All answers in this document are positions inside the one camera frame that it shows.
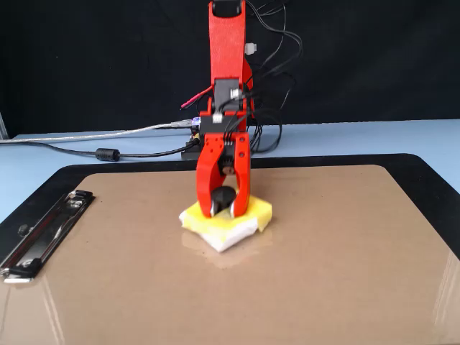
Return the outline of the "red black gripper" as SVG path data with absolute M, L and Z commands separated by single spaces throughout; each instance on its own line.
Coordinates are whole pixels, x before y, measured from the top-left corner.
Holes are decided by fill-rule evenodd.
M 247 133 L 249 106 L 245 99 L 230 100 L 219 111 L 212 98 L 200 112 L 202 150 L 195 174 L 196 195 L 203 215 L 213 216 L 211 192 L 222 186 L 224 175 L 236 175 L 238 191 L 232 206 L 234 217 L 247 211 L 250 196 L 250 148 Z

